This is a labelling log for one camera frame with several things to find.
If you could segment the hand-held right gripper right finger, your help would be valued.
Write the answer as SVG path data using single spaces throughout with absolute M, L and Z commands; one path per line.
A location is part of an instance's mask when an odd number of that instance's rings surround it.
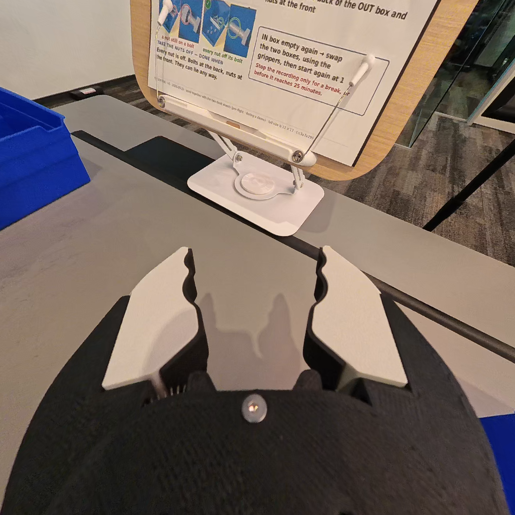
M 331 246 L 319 249 L 304 361 L 323 391 L 351 393 L 372 383 L 402 392 L 409 385 L 380 290 Z

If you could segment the wooden backing board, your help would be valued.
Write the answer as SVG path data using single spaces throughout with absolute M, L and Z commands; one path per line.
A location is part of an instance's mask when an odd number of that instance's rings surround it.
M 258 143 L 258 137 L 234 119 L 215 121 L 209 118 L 210 114 L 195 114 L 195 107 L 179 106 L 173 100 L 169 102 L 169 107 L 160 104 L 157 90 L 148 85 L 150 46 L 156 39 L 156 31 L 151 29 L 151 1 L 130 1 L 132 61 L 138 86 L 145 99 L 161 112 L 171 113 L 318 177 L 332 181 L 351 180 L 370 172 L 387 156 L 476 4 L 477 1 L 437 3 L 353 166 L 317 153 L 313 155 L 316 162 L 309 166 L 307 157 L 303 162 L 299 161 L 301 151 L 290 150 L 291 156 L 287 157 L 287 151 L 278 148 L 280 143 Z

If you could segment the printed instruction sheet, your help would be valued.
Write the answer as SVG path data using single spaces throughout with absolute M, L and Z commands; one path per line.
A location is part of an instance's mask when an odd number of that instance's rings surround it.
M 439 1 L 151 1 L 160 107 L 287 161 L 353 166 Z

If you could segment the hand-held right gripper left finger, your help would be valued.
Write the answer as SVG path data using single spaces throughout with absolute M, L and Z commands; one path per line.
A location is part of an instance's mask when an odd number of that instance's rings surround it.
M 102 382 L 114 390 L 151 383 L 158 396 L 183 393 L 205 372 L 209 347 L 196 304 L 193 251 L 181 247 L 133 288 Z

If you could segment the green glass partition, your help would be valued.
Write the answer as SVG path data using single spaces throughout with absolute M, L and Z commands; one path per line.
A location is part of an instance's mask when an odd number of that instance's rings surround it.
M 478 1 L 397 143 L 411 147 L 435 113 L 467 120 L 514 61 L 514 1 Z

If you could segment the blue plastic bin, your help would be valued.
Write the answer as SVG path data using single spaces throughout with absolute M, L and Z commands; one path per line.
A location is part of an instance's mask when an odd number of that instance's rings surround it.
M 489 439 L 511 514 L 514 514 L 514 414 L 480 418 Z
M 64 119 L 1 88 L 1 229 L 90 182 Z

